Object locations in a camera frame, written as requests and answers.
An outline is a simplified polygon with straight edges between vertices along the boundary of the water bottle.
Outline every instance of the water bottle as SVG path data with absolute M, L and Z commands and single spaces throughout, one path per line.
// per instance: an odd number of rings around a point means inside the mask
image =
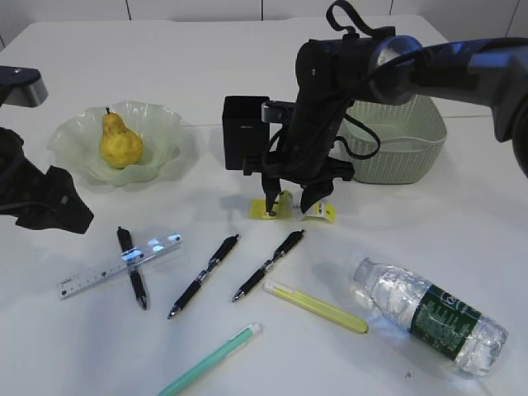
M 460 369 L 485 375 L 508 337 L 492 319 L 418 274 L 364 259 L 354 272 L 384 314 L 449 357 Z

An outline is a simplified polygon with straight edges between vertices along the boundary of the yellow highlighter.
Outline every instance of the yellow highlighter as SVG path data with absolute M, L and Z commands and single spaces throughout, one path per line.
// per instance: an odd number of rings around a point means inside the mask
M 342 309 L 336 308 L 330 304 L 324 303 L 310 295 L 306 295 L 297 290 L 293 290 L 286 285 L 282 285 L 274 280 L 267 280 L 263 286 L 264 290 L 272 295 L 281 297 L 292 304 L 298 305 L 316 315 L 322 316 L 344 328 L 353 332 L 365 334 L 369 331 L 369 325 L 363 319 L 349 314 Z

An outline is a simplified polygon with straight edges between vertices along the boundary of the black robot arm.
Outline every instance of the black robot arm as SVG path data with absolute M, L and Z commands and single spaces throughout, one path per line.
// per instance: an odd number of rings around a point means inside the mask
M 339 25 L 334 7 L 342 8 L 367 37 L 359 37 L 353 26 Z M 303 212 L 332 193 L 333 178 L 351 180 L 351 163 L 328 155 L 343 119 L 351 120 L 347 108 L 354 101 L 402 105 L 420 94 L 489 106 L 497 140 L 513 139 L 517 160 L 528 175 L 527 39 L 422 48 L 411 36 L 395 35 L 392 27 L 369 28 L 345 0 L 330 6 L 327 19 L 346 34 L 301 47 L 295 63 L 299 94 L 291 116 L 262 158 L 248 158 L 244 166 L 245 174 L 262 173 L 268 212 L 281 190 L 280 179 L 304 188 Z
M 47 97 L 40 72 L 0 66 L 0 106 L 38 106 Z M 17 218 L 26 229 L 85 233 L 93 213 L 81 200 L 70 174 L 49 167 L 42 173 L 24 155 L 22 138 L 0 127 L 0 215 Z

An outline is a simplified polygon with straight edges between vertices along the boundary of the white table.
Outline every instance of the white table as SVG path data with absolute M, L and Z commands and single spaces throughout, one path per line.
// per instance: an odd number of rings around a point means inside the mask
M 395 24 L 424 45 L 442 40 L 418 16 L 367 21 Z M 89 106 L 152 101 L 202 125 L 186 128 L 195 144 L 176 181 L 110 188 L 74 175 L 96 216 L 84 236 L 31 232 L 0 218 L 0 394 L 156 394 L 253 321 L 265 324 L 264 334 L 187 394 L 523 394 L 528 181 L 511 145 L 494 141 L 487 111 L 439 101 L 444 116 L 458 117 L 445 120 L 449 138 L 430 173 L 411 186 L 337 182 L 335 225 L 247 219 L 249 200 L 262 196 L 260 179 L 224 170 L 223 98 L 293 100 L 297 49 L 310 37 L 335 36 L 322 18 L 39 23 L 0 54 L 1 64 L 44 75 L 49 98 L 42 106 L 0 109 L 0 124 L 26 140 L 26 156 L 42 170 L 53 163 L 44 146 L 54 128 Z M 137 306 L 126 277 L 60 302 L 57 281 L 119 252 L 118 225 L 136 239 L 171 227 L 185 238 L 183 259 L 168 257 L 144 272 L 150 310 Z M 351 310 L 347 258 L 359 250 L 391 257 L 510 331 L 491 376 L 451 374 L 442 356 L 381 318 L 370 321 L 368 335 L 357 336 L 262 290 L 231 304 L 238 286 L 300 227 L 306 240 L 273 278 Z M 237 232 L 242 240 L 233 254 L 168 322 L 174 300 L 220 242 Z

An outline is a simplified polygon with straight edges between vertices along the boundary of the ruler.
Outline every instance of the ruler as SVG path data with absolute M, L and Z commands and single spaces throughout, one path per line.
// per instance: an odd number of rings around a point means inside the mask
M 67 299 L 73 295 L 91 289 L 108 281 L 119 274 L 126 273 L 130 268 L 144 266 L 156 258 L 177 250 L 182 244 L 179 233 L 170 233 L 159 238 L 150 239 L 143 246 L 138 246 L 124 252 L 114 261 L 93 266 L 77 275 L 70 276 L 57 284 L 60 299 Z

